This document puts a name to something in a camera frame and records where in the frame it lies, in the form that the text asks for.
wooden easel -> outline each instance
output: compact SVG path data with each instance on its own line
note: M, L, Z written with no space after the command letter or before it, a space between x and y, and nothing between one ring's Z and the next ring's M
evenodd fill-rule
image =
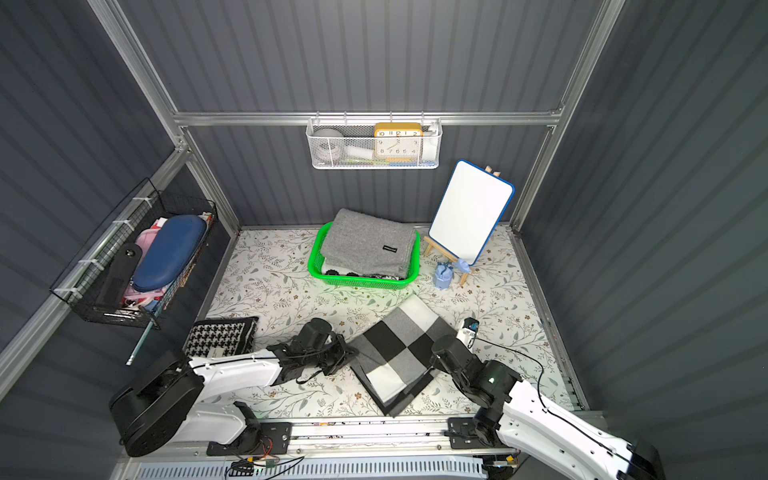
M454 255L453 253L447 251L445 248L441 247L439 243L435 242L433 239L429 238L429 235L424 236L424 241L427 243L427 248L424 250L424 257L429 255L430 250L434 248L435 250L442 253L445 258L450 260L451 262L458 262L458 257ZM469 278L469 273L463 273L462 278L458 281L459 285L464 285L467 282L467 278Z

clock face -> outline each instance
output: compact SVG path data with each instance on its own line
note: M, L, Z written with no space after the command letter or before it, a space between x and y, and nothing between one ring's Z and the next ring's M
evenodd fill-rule
M376 132L376 155L378 157L417 158L421 149L421 131L379 130Z

blue pencil case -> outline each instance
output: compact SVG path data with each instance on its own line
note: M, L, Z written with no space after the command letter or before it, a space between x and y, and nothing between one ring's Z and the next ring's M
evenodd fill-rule
M205 221L196 215L169 218L134 273L134 289L150 292L172 282L194 255L205 229Z

black and white checkered blanket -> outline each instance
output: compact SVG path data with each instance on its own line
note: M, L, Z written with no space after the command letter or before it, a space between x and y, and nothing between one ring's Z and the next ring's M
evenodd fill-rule
M349 344L360 351L350 365L385 415L400 413L436 374L432 344L455 335L416 295L409 296Z
M221 357L248 353L259 317L205 319L194 324L184 352L189 356Z

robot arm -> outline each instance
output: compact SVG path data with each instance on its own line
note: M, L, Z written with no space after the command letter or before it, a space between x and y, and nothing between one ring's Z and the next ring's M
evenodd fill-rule
M574 480L664 480L653 446L642 441L632 445L584 422L540 397L503 363L481 362L459 339L438 339L432 356L457 388L481 406L475 432L485 445L498 439Z
M314 318L289 343L219 359L168 352L110 401L126 453L138 457L168 442L216 442L235 452L255 447L259 422L240 402L205 402L249 386L298 379L305 366L333 375L357 354L323 319Z

